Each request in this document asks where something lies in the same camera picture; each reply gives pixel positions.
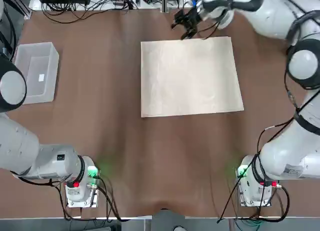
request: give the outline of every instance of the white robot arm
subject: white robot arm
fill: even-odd
[[[257,33],[288,41],[291,48],[286,72],[309,90],[304,102],[319,91],[319,0],[189,0],[189,3],[193,8],[187,14],[179,11],[172,25],[185,27],[182,39],[196,34],[197,24],[207,19],[223,29],[232,21],[234,12],[239,12]],[[320,178],[320,95],[295,114],[294,121],[280,136],[263,146],[259,158],[261,164],[257,156],[246,156],[238,169],[239,174],[252,163],[240,181],[242,206],[268,203],[271,185],[264,187],[264,181]]]
[[[91,158],[78,155],[70,145],[41,145],[35,134],[9,119],[4,112],[23,104],[27,83],[3,54],[0,67],[0,168],[24,180],[61,179],[69,206],[94,206],[91,184],[99,174]]]

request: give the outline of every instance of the robot mounting base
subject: robot mounting base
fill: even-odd
[[[65,186],[66,200],[68,208],[97,208],[99,191],[94,188],[99,185],[99,180],[92,178],[99,176],[100,172],[95,166],[92,159],[88,156],[82,157],[85,163],[85,175],[83,176],[77,188],[69,188]],[[79,196],[88,197],[79,200]]]
[[[236,178],[243,174],[244,170],[247,168],[247,165],[241,165],[235,171]],[[259,184],[254,178],[251,173],[251,169],[249,168],[246,173],[244,174],[243,178],[240,180],[238,184],[238,198],[242,207],[259,207],[260,204],[262,207],[270,207],[271,202],[268,202],[272,188],[263,187],[263,185]]]

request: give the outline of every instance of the clear storage bin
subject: clear storage bin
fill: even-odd
[[[19,45],[14,64],[26,80],[23,104],[54,100],[59,54],[52,42]]]

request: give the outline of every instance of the cable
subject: cable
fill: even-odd
[[[202,30],[198,31],[198,33],[202,33],[202,32],[204,32],[204,31],[210,30],[210,29],[212,29],[214,26],[216,26],[216,24],[217,24],[217,23],[211,25],[210,27],[207,27],[207,28],[205,28],[205,29],[202,29]]]
[[[205,37],[204,40],[207,40],[208,38],[210,38],[218,29],[218,26],[219,26],[220,22],[218,22],[214,28],[214,30],[212,31],[212,33],[209,34],[208,37]]]
[[[116,217],[116,219],[120,222],[127,222],[129,220],[124,220],[124,219],[121,219],[121,217],[119,216],[118,212],[116,211],[115,207],[113,206],[113,202],[110,200],[110,198],[108,197],[107,195],[107,192],[103,190],[103,188],[101,187],[97,187],[97,189],[105,196],[106,198],[106,201],[109,203],[110,207],[111,207],[111,210],[114,214],[114,216]]]
[[[234,219],[233,221],[234,221],[235,225],[237,226],[237,228],[238,228],[240,231],[243,231],[243,230],[240,228],[239,224],[237,223],[237,220]]]
[[[17,35],[16,35],[16,30],[15,30],[14,24],[8,14],[8,10],[6,8],[4,8],[3,12],[9,21],[10,33],[13,34],[13,49],[12,49],[12,54],[11,54],[11,58],[10,58],[10,61],[12,62],[12,60],[14,59],[15,53],[16,53],[16,48],[17,48]]]
[[[306,13],[306,11],[300,6],[298,5],[295,1],[293,0],[288,0],[291,4],[293,4],[296,8],[298,8],[302,13]],[[320,23],[315,19],[315,18],[312,18],[312,20],[318,25],[320,26]]]
[[[76,4],[72,3],[71,0],[69,0],[69,3],[67,3],[63,7],[62,7],[61,3],[60,3],[60,6],[58,6],[58,4],[56,4],[54,1],[52,3],[47,3],[46,4],[46,6],[49,7],[52,11],[58,12],[58,13],[49,13],[46,10],[46,8],[44,8],[44,4],[43,3],[41,4],[41,10],[42,10],[43,14],[49,20],[51,20],[53,22],[56,22],[58,24],[73,24],[73,23],[76,23],[76,22],[78,22],[80,20],[86,20],[86,19],[92,17],[93,15],[102,14],[102,13],[105,13],[105,12],[110,11],[110,10],[123,10],[123,9],[128,7],[128,4],[136,6],[136,4],[134,3],[133,0],[125,0],[125,2],[123,4],[123,7],[121,7],[121,8],[109,8],[109,9],[106,9],[106,10],[103,10],[103,11],[91,13],[88,16],[86,16],[86,14],[89,11],[95,11],[95,9],[97,9],[99,6],[100,6],[100,10],[101,10],[101,8],[102,8],[102,6],[104,4],[110,3],[112,1],[113,0],[99,0],[98,2],[92,2],[93,5],[91,5],[89,7],[86,7],[86,6],[80,4],[81,6],[84,7],[84,13],[81,16],[78,16],[77,14],[74,13],[76,11]],[[72,21],[59,21],[59,20],[56,20],[56,19],[53,19],[52,17],[50,17],[50,16],[59,16],[61,14],[64,14],[65,12],[68,12],[68,11],[72,12],[72,14],[76,17],[75,20],[72,20]]]

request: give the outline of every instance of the floor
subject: floor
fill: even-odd
[[[217,224],[217,219],[193,218],[185,219],[183,216],[174,214],[170,211],[161,211],[152,220],[130,220],[120,225],[117,222],[111,227],[94,229],[95,225],[83,221],[64,221],[63,219],[25,219],[25,220],[0,220],[1,230],[5,231],[172,231],[175,226],[183,226],[188,231],[255,231],[254,227],[247,227],[239,222],[238,229],[230,221],[223,220]],[[312,231],[318,230],[320,225],[319,218],[287,218],[280,223],[264,223],[260,231]]]

